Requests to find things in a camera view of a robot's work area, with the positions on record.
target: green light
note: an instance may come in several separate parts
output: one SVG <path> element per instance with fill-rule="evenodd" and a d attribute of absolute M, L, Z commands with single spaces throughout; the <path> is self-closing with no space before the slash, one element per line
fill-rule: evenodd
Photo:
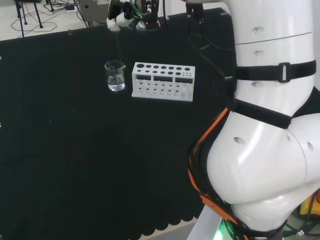
<path fill-rule="evenodd" d="M 218 231 L 216 231 L 213 240 L 223 240 L 224 237 L 222 236 L 221 230 L 218 229 Z"/>

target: tripod stand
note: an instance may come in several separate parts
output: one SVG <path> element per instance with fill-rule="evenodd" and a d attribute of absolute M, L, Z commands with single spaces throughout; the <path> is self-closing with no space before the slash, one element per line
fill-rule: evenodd
<path fill-rule="evenodd" d="M 24 34 L 24 27 L 23 27 L 23 24 L 22 24 L 22 18 L 21 18 L 21 13 L 20 13 L 20 4 L 19 4 L 19 0 L 14 0 L 15 1 L 15 7 L 16 7 L 16 11 L 18 13 L 18 18 L 20 19 L 20 25 L 21 25 L 21 32 L 22 32 L 22 37 L 24 38 L 25 37 L 25 34 Z M 24 0 L 20 0 L 21 1 L 21 6 L 22 6 L 22 12 L 23 12 L 23 19 L 24 19 L 24 24 L 27 25 L 27 21 L 26 21 L 26 15 L 25 15 L 25 9 L 24 9 Z M 40 25 L 40 28 L 43 29 L 43 25 L 41 23 L 41 19 L 40 19 L 40 16 L 39 16 L 39 12 L 38 12 L 38 8 L 37 8 L 37 5 L 36 5 L 36 0 L 33 0 L 33 4 L 34 4 L 34 9 L 35 9 L 35 12 L 36 12 L 36 15 L 38 17 L 38 21 L 39 21 L 39 25 Z"/>

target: table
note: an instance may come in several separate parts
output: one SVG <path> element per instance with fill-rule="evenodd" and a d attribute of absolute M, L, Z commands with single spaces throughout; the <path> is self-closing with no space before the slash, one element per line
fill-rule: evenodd
<path fill-rule="evenodd" d="M 230 47 L 221 12 L 205 12 L 206 31 Z M 115 40 L 101 26 L 0 42 L 3 239 L 137 240 L 200 214 L 187 156 L 225 107 L 225 83 L 165 29 L 125 30 L 126 89 L 110 92 L 104 63 L 118 59 Z M 233 75 L 233 52 L 206 54 Z M 193 102 L 131 98 L 135 62 L 195 66 Z"/>

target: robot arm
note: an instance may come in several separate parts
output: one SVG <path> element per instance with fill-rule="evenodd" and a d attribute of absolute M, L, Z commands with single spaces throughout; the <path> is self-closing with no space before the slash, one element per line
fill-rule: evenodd
<path fill-rule="evenodd" d="M 121 28 L 130 27 L 137 21 L 136 29 L 157 29 L 160 27 L 158 21 L 159 0 L 111 0 L 106 20 L 107 27 L 113 31 L 120 31 Z"/>

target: white floor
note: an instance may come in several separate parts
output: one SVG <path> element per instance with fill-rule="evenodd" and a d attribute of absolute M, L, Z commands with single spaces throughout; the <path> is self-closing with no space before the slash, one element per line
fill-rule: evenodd
<path fill-rule="evenodd" d="M 34 36 L 34 35 L 42 35 L 47 33 L 56 33 L 67 31 L 69 29 L 82 29 L 85 28 L 85 24 L 83 21 L 77 18 L 77 11 L 67 12 L 66 10 L 61 10 L 57 13 L 52 14 L 52 12 L 48 11 L 44 8 L 44 4 L 46 4 L 45 0 L 42 0 L 41 3 L 37 3 L 36 6 L 39 11 L 43 13 L 39 13 L 41 22 L 43 22 L 43 28 L 40 28 L 39 24 L 36 22 L 38 20 L 37 14 L 35 11 L 35 7 L 33 3 L 26 2 L 26 6 L 31 13 L 31 15 L 36 19 L 33 19 L 30 15 L 26 15 L 27 25 L 24 25 L 24 20 L 22 20 L 23 29 L 25 30 L 24 34 L 26 37 Z M 27 8 L 24 7 L 25 14 L 28 13 Z M 0 41 L 21 38 L 21 31 L 14 30 L 10 25 L 18 19 L 16 4 L 14 0 L 0 0 Z M 15 24 L 12 25 L 17 30 L 21 30 L 20 21 L 16 21 Z"/>

